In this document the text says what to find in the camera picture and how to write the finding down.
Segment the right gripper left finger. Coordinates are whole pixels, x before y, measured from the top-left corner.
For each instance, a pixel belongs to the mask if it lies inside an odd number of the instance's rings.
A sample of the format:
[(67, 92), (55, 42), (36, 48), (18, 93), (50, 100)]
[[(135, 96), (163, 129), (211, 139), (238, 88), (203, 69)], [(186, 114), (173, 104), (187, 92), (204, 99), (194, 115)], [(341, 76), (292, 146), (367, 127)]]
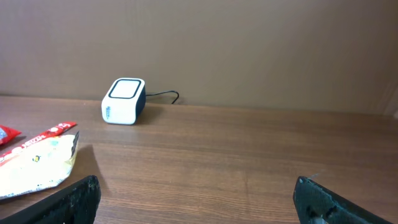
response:
[(89, 175), (1, 220), (1, 224), (93, 224), (101, 200), (100, 183)]

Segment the red coffee stick sachet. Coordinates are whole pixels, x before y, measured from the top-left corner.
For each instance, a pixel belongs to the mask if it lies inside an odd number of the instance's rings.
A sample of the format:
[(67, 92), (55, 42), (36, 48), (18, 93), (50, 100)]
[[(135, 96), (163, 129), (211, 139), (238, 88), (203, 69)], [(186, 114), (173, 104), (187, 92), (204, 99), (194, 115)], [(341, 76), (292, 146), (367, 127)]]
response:
[(77, 125), (77, 123), (73, 122), (73, 121), (65, 121), (63, 123), (59, 123), (59, 124), (55, 125), (54, 127), (40, 133), (38, 136), (24, 142), (20, 146), (15, 147), (14, 149), (10, 150), (9, 152), (2, 154), (1, 162), (20, 154), (22, 152), (22, 150), (28, 148), (29, 146), (31, 146), (35, 143), (43, 141), (44, 139), (47, 139), (47, 138), (59, 136), (62, 133), (64, 133), (65, 131), (73, 128), (76, 125)]

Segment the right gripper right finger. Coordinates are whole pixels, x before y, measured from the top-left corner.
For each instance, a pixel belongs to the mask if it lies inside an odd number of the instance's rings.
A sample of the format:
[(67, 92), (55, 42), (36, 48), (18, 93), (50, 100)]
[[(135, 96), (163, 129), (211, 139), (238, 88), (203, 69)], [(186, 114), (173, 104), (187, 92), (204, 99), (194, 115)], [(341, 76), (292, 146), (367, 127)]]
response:
[(301, 224), (391, 224), (304, 176), (296, 181), (293, 201)]

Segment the yellow snack bag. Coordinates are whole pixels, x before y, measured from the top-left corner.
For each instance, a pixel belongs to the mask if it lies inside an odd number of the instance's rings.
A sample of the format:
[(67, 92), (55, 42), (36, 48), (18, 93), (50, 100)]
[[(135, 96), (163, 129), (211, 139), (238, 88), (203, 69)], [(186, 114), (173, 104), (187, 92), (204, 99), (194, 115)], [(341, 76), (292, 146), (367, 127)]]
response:
[(79, 134), (44, 139), (1, 161), (1, 199), (58, 186), (72, 172)]

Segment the red crinkled snack packet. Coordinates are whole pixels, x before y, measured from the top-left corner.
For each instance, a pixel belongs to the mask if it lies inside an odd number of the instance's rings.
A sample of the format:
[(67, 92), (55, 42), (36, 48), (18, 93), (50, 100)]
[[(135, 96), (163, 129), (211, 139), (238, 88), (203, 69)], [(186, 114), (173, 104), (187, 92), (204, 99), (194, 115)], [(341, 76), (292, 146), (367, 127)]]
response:
[(8, 143), (20, 134), (21, 132), (16, 129), (0, 125), (0, 145)]

